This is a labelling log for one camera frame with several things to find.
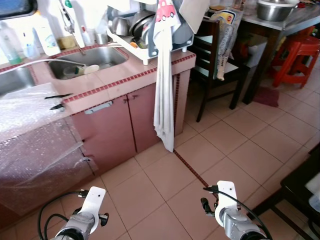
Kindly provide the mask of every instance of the kitchen sink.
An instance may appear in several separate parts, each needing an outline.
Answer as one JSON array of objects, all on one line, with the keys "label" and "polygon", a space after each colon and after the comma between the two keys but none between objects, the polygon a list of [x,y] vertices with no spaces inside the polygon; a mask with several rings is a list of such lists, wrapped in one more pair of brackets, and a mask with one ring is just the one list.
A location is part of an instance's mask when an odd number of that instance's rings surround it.
[{"label": "kitchen sink", "polygon": [[[85,55],[83,55],[81,52],[76,52],[66,56],[57,57],[56,59],[82,63],[82,64],[86,64],[87,66],[99,65],[100,70],[110,68],[118,64],[122,64],[127,60],[117,50],[107,46],[91,48],[91,49],[85,50],[84,53]],[[65,69],[69,69],[74,66],[76,66],[76,64],[68,63],[68,62],[61,62],[61,61],[49,62],[49,67],[51,68],[54,76],[60,80],[67,80],[70,78],[77,77],[77,75],[74,75],[71,77],[64,75]]]},{"label": "kitchen sink", "polygon": [[27,67],[0,74],[0,97],[35,85],[35,81]]}]

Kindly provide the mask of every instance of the plastic bottle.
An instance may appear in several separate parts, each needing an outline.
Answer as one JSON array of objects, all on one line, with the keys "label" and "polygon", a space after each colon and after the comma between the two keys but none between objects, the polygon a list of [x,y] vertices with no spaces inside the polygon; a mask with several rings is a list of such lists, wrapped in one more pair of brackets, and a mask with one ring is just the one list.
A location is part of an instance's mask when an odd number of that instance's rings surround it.
[{"label": "plastic bottle", "polygon": [[1,25],[0,25],[0,48],[4,52],[9,63],[11,63],[12,65],[19,64],[22,62],[21,58],[19,57],[19,54],[17,53],[16,49],[12,46],[11,40],[4,32]]},{"label": "plastic bottle", "polygon": [[50,28],[48,20],[39,11],[34,14],[34,28],[39,37],[43,51],[48,56],[59,54],[60,48]]},{"label": "plastic bottle", "polygon": [[23,53],[28,59],[33,60],[40,57],[32,29],[28,29],[22,33],[22,45]]}]

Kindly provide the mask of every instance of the black cable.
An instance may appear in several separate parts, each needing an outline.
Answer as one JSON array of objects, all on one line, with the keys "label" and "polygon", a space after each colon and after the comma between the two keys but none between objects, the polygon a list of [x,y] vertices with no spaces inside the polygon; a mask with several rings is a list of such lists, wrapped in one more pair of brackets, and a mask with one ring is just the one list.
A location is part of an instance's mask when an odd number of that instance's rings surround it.
[{"label": "black cable", "polygon": [[64,196],[67,196],[67,195],[71,195],[71,194],[82,194],[81,191],[71,191],[71,192],[66,192],[64,194],[61,194],[60,196],[57,196],[55,197],[54,199],[52,199],[51,201],[47,202],[45,205],[42,206],[42,208],[40,209],[39,211],[39,215],[38,215],[38,220],[37,220],[37,231],[38,231],[38,236],[40,238],[40,240],[45,240],[44,237],[42,236],[42,233],[41,233],[41,215],[42,215],[42,212],[44,211],[44,209],[51,203],[53,203],[54,201],[64,197]]},{"label": "black cable", "polygon": [[45,239],[45,240],[48,240],[47,230],[48,230],[49,222],[50,222],[50,220],[51,220],[52,218],[54,218],[54,217],[61,218],[62,220],[65,220],[66,222],[69,221],[68,218],[66,218],[65,216],[63,216],[63,215],[61,215],[61,214],[59,214],[59,213],[54,213],[54,214],[52,214],[52,215],[46,220],[46,222],[45,222],[45,224],[44,224],[44,231],[43,231],[43,233],[44,233],[44,239]]},{"label": "black cable", "polygon": [[222,194],[227,196],[228,198],[232,199],[233,201],[237,202],[238,204],[240,204],[245,210],[247,210],[249,213],[252,214],[252,216],[259,222],[259,224],[261,225],[266,237],[269,240],[273,240],[271,237],[271,234],[269,232],[269,230],[267,229],[266,225],[260,220],[260,218],[250,209],[248,208],[246,205],[244,205],[242,202],[240,202],[238,199],[235,199],[234,197],[230,196],[229,194],[223,192],[223,191],[219,191],[219,190],[211,190],[211,192],[216,193],[216,194]]}]

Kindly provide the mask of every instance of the white towel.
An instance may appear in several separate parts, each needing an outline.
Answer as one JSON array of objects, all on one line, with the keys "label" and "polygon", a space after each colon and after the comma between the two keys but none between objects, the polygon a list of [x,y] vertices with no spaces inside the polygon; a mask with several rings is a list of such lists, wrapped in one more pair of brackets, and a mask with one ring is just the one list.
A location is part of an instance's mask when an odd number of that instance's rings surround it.
[{"label": "white towel", "polygon": [[153,125],[165,148],[173,152],[175,129],[171,50],[172,34],[181,23],[171,0],[159,0],[156,14],[153,41],[158,49],[158,66]]}]

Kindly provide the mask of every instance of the red stool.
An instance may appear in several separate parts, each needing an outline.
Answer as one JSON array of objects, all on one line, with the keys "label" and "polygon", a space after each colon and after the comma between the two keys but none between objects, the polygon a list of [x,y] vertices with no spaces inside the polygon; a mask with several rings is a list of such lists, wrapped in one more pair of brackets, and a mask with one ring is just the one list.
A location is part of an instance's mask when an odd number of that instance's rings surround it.
[{"label": "red stool", "polygon": [[[273,86],[278,87],[281,82],[301,84],[303,88],[307,83],[312,68],[319,56],[320,40],[313,36],[297,35],[289,37],[280,47],[271,62],[270,74],[274,77]],[[289,51],[287,58],[281,58],[285,51]],[[309,67],[302,63],[305,56],[312,56]],[[273,67],[282,66],[279,71]]]}]

